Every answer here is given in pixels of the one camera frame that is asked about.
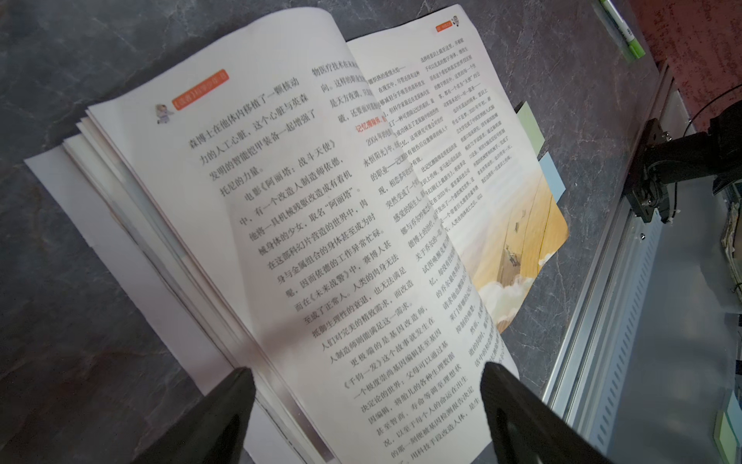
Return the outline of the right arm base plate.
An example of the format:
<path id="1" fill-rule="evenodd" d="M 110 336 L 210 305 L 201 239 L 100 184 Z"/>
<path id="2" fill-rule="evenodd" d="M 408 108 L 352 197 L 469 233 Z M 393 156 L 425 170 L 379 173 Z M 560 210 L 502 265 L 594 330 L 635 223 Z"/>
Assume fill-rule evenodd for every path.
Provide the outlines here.
<path id="1" fill-rule="evenodd" d="M 659 215 L 663 223 L 668 223 L 671 218 L 667 185 L 657 179 L 649 160 L 656 145 L 669 141 L 670 137 L 662 129 L 660 121 L 657 118 L 648 120 L 627 173 L 622 194 L 634 215 L 644 223 L 652 222 L 655 214 Z"/>

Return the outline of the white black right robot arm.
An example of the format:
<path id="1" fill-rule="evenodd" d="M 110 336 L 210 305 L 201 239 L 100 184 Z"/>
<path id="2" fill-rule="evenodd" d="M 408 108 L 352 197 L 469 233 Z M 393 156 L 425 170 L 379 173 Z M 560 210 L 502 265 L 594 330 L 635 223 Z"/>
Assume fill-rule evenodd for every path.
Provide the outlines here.
<path id="1" fill-rule="evenodd" d="M 718 194 L 741 179 L 741 102 L 710 120 L 709 129 L 647 148 L 643 174 L 660 185 L 712 176 Z"/>

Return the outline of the illustrated book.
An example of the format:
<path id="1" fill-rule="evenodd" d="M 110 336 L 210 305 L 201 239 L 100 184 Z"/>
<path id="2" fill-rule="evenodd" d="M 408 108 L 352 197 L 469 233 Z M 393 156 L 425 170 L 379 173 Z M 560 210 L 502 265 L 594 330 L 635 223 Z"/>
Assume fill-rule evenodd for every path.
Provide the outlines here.
<path id="1" fill-rule="evenodd" d="M 459 5 L 276 12 L 87 109 L 31 170 L 116 220 L 307 463 L 472 463 L 487 363 L 567 223 Z"/>

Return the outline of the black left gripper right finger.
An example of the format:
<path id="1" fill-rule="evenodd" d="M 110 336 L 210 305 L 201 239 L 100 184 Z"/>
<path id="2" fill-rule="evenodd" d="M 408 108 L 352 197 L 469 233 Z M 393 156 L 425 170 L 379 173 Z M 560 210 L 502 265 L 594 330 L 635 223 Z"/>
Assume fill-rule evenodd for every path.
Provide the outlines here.
<path id="1" fill-rule="evenodd" d="M 480 392 L 500 463 L 608 463 L 504 365 L 488 362 Z"/>

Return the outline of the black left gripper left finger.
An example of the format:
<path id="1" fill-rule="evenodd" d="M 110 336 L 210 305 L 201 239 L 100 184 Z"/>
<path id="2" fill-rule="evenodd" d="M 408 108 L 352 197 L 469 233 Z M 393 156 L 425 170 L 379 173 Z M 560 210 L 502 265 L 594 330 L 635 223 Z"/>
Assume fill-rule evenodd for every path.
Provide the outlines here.
<path id="1" fill-rule="evenodd" d="M 234 369 L 136 463 L 237 463 L 255 403 L 252 370 Z"/>

